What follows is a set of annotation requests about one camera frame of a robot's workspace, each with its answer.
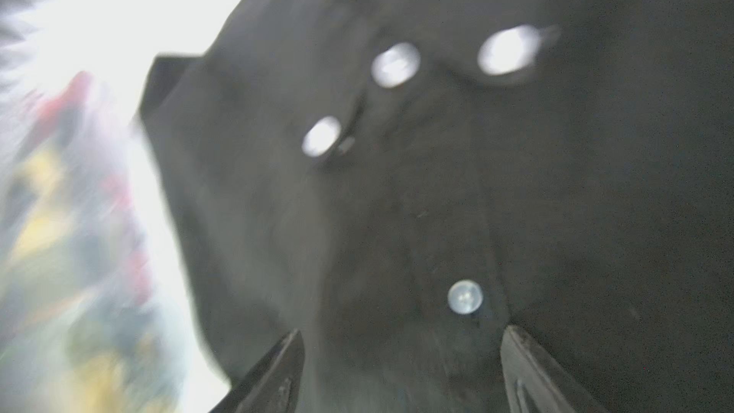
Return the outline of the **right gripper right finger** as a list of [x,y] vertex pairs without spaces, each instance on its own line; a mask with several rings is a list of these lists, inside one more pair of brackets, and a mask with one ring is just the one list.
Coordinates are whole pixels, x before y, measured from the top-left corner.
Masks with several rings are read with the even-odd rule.
[[500,356],[510,412],[607,412],[523,328],[510,325],[504,330]]

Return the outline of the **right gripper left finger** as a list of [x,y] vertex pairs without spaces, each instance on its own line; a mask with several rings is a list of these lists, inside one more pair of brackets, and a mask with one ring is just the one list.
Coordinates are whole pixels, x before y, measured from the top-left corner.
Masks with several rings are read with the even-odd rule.
[[305,361],[298,330],[283,336],[210,413],[294,413]]

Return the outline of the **clear plastic vacuum bag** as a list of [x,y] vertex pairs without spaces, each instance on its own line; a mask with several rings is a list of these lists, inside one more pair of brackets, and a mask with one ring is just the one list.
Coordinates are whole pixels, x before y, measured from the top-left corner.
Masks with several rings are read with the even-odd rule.
[[147,0],[1,0],[1,408],[208,412],[202,343],[141,128]]

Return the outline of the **yellow plaid shirt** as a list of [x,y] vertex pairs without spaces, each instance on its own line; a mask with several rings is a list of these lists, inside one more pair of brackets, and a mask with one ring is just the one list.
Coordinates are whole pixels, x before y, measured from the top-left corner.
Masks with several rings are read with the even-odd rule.
[[126,200],[51,143],[17,166],[1,225],[1,408],[177,412],[183,373]]

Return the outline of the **red black plaid shirt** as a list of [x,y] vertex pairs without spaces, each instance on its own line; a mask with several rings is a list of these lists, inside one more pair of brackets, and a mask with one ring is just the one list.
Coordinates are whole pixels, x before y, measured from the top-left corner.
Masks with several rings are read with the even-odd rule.
[[127,157],[127,126],[106,88],[76,74],[37,117],[11,170],[1,219],[1,302],[27,312],[111,296],[152,296],[146,234]]

